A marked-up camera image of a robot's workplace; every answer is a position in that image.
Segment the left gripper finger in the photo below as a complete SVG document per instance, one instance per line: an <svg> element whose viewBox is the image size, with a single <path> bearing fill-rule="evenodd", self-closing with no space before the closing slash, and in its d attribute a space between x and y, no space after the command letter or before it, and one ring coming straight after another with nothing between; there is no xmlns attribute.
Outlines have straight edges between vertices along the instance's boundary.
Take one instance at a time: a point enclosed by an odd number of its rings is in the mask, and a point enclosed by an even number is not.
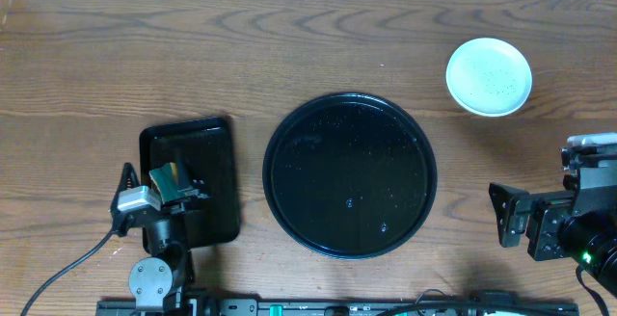
<svg viewBox="0 0 617 316"><path fill-rule="evenodd" d="M188 181L178 181L175 189L168 199L168 203L180 203L195 199L209 199L210 194L205 188L203 179L189 179Z"/></svg>
<svg viewBox="0 0 617 316"><path fill-rule="evenodd" d="M186 170L184 160L180 155L176 155L173 162L173 175L177 192L179 194L187 195L192 190L192 180Z"/></svg>

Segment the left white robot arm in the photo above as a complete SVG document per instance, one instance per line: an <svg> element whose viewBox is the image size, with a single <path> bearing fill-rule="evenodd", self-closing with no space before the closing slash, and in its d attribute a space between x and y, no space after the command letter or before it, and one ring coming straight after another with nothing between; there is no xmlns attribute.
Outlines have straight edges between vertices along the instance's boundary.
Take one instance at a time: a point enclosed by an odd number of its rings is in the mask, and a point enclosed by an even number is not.
<svg viewBox="0 0 617 316"><path fill-rule="evenodd" d="M124 165L110 206L112 232L124 236L141 228L148 257L134 265L128 285L138 315L208 315L207 297L195 282L192 249L201 237L204 204L199 182L176 159L148 172L150 184L139 182L131 164Z"/></svg>

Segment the black rectangular tray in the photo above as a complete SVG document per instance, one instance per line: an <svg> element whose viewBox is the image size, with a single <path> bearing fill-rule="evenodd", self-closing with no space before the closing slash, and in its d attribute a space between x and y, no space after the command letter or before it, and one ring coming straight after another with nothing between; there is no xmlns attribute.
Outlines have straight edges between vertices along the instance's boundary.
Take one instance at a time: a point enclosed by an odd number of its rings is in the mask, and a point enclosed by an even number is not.
<svg viewBox="0 0 617 316"><path fill-rule="evenodd" d="M198 209L184 217L190 248L234 240L240 231L240 205L234 148L228 120L221 117L169 123L139 136L142 183L148 173L180 162L200 191Z"/></svg>

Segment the light blue plate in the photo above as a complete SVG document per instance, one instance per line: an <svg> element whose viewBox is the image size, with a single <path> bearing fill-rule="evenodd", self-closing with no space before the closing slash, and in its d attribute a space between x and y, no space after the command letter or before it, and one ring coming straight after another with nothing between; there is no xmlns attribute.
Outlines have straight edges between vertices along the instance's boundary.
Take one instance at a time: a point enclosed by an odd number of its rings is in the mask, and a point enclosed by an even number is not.
<svg viewBox="0 0 617 316"><path fill-rule="evenodd" d="M469 40L451 55L445 82L452 98L482 117L511 115L529 98L531 67L516 47L493 38Z"/></svg>

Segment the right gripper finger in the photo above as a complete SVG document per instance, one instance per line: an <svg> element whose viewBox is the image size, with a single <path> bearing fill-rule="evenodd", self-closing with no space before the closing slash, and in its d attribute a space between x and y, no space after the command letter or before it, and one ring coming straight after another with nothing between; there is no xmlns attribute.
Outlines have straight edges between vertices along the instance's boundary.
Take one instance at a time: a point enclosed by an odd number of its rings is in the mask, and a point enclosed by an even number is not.
<svg viewBox="0 0 617 316"><path fill-rule="evenodd" d="M527 214L516 214L505 211L498 220L499 243L504 248L512 248L520 243L521 236L527 229Z"/></svg>
<svg viewBox="0 0 617 316"><path fill-rule="evenodd" d="M528 191L515 187L495 182L489 185L489 196L497 215L501 215L507 209L511 198L526 195L528 195Z"/></svg>

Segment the yellow green sponge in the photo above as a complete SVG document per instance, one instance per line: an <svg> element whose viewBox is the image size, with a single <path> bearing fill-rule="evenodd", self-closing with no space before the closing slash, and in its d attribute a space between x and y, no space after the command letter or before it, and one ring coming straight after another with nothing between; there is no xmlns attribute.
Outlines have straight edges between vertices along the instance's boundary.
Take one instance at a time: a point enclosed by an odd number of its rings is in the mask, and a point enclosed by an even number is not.
<svg viewBox="0 0 617 316"><path fill-rule="evenodd" d="M176 186L173 175L173 162L167 163L158 169L150 170L148 175L162 201L167 203Z"/></svg>

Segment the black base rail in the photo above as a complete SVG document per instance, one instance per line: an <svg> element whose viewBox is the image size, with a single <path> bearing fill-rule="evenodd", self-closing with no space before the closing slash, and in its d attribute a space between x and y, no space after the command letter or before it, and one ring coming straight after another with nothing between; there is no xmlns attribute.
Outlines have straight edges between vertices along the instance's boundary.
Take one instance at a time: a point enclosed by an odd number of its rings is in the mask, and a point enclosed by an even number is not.
<svg viewBox="0 0 617 316"><path fill-rule="evenodd" d="M218 299L204 290L197 290L179 308L167 313L188 316L577 316L579 308L575 303L531 302L519 298L513 292L491 290L476 291L464 298L429 289L413 300L394 302Z"/></svg>

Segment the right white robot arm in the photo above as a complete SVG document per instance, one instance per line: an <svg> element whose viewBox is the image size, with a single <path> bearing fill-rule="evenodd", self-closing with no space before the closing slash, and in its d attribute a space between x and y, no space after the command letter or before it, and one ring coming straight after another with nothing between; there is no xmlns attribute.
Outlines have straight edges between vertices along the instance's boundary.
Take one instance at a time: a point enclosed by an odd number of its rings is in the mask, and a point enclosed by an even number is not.
<svg viewBox="0 0 617 316"><path fill-rule="evenodd" d="M569 167L558 192L531 194L492 183L502 247L528 239L527 253L538 262L575 260L611 295L616 294L616 171Z"/></svg>

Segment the black round tray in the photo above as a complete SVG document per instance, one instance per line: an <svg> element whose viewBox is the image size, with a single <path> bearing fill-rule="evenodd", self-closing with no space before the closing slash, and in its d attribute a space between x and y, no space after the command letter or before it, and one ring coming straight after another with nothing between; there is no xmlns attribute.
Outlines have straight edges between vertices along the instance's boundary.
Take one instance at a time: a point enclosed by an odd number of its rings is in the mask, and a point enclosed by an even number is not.
<svg viewBox="0 0 617 316"><path fill-rule="evenodd" d="M341 259L397 249L428 218L438 186L420 125L376 95L323 95L291 112L264 154L262 181L281 228Z"/></svg>

